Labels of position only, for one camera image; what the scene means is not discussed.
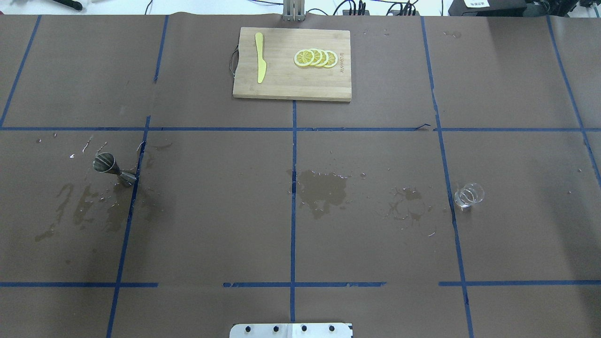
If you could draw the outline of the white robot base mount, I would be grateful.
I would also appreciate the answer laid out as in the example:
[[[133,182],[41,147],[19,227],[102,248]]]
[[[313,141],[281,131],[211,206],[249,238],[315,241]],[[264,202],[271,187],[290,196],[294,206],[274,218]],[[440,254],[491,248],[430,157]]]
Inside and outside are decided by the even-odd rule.
[[[351,323],[240,323],[230,338],[352,338]]]

